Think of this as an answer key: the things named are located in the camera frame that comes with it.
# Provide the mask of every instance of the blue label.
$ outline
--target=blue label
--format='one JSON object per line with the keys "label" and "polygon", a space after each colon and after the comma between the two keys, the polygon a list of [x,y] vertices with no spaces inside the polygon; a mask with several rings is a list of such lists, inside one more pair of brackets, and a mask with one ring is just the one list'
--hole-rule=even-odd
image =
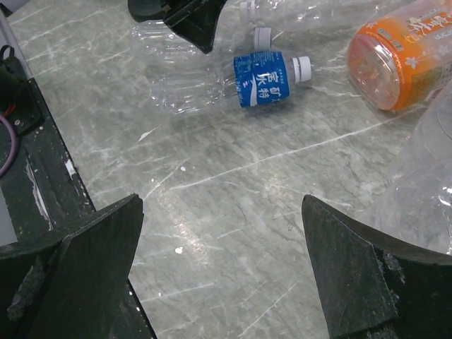
{"label": "blue label", "polygon": [[240,105],[268,104],[290,95],[281,52],[257,52],[234,58],[235,85]]}

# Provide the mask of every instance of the orange bottle label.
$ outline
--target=orange bottle label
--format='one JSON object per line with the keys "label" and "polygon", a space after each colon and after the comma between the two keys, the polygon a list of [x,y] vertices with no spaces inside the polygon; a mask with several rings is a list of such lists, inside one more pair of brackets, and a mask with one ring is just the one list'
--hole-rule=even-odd
{"label": "orange bottle label", "polygon": [[432,8],[415,18],[386,16],[367,23],[357,35],[378,40],[391,54],[400,81],[400,95],[391,109],[423,100],[452,78],[452,17]]}

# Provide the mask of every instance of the bottle with blue label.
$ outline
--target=bottle with blue label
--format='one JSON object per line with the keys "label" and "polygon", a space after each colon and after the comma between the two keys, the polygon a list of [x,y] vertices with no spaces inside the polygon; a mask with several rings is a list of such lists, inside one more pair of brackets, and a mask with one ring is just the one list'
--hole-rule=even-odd
{"label": "bottle with blue label", "polygon": [[296,84],[311,79],[309,57],[265,51],[236,56],[152,81],[150,96],[163,112],[186,114],[247,108],[284,100]]}

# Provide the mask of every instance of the bottle with orange label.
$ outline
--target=bottle with orange label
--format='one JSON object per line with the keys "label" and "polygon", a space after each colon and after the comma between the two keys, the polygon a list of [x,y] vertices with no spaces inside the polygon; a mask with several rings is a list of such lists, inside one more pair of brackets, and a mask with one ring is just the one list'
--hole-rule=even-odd
{"label": "bottle with orange label", "polygon": [[379,109],[407,108],[452,79],[452,16],[437,1],[417,0],[368,22],[353,38],[350,74]]}

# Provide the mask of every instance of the white bottle cap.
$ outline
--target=white bottle cap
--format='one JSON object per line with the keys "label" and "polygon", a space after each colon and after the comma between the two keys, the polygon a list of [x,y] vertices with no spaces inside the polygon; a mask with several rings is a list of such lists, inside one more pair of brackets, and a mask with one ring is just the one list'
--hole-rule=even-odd
{"label": "white bottle cap", "polygon": [[240,21],[243,25],[257,23],[256,0],[242,0],[240,3]]}
{"label": "white bottle cap", "polygon": [[292,58],[292,60],[294,62],[295,83],[311,80],[312,70],[309,57],[302,56],[300,58]]}
{"label": "white bottle cap", "polygon": [[271,28],[256,28],[254,30],[254,50],[271,50]]}

